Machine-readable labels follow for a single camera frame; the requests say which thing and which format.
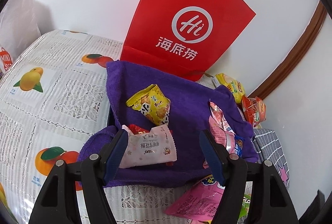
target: white plastic bag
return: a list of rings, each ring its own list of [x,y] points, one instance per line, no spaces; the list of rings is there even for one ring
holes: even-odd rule
[[[33,0],[8,0],[0,13],[0,70],[6,73],[16,58],[39,37]]]

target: yellow snack package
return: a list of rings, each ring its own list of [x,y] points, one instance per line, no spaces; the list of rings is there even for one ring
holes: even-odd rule
[[[228,77],[224,73],[220,73],[214,76],[212,82],[216,88],[220,85],[226,86],[232,92],[235,98],[235,102],[237,104],[241,103],[242,97],[245,95],[245,91],[240,82],[234,80],[231,77]]]
[[[147,119],[156,126],[167,125],[171,101],[164,96],[156,84],[137,92],[126,105],[135,111],[140,111]]]

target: pink star pattern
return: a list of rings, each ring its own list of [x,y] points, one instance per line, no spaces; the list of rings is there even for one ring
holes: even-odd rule
[[[284,182],[284,184],[286,185],[287,184],[287,180],[288,180],[288,175],[285,171],[285,167],[283,165],[282,168],[279,167],[279,170],[280,170],[280,177],[281,177],[281,180]]]

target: metal rivet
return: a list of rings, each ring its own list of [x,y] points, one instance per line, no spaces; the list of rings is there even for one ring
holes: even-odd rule
[[[239,156],[237,154],[230,154],[229,158],[232,159],[232,160],[238,160]]]
[[[57,162],[55,162],[55,164],[60,167],[64,164],[64,161],[62,159],[58,160]]]
[[[270,160],[265,160],[264,161],[264,164],[267,166],[267,167],[271,167],[273,165],[273,163],[270,161]]]
[[[90,156],[90,159],[91,160],[96,160],[96,159],[98,159],[99,158],[99,155],[98,154],[92,154],[91,156]]]

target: white snack wrapper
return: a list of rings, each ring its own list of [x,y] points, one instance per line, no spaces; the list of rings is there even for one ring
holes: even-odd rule
[[[177,160],[176,148],[172,134],[166,125],[151,129],[149,133],[134,135],[125,125],[128,132],[128,146],[120,163],[120,168],[130,168]]]

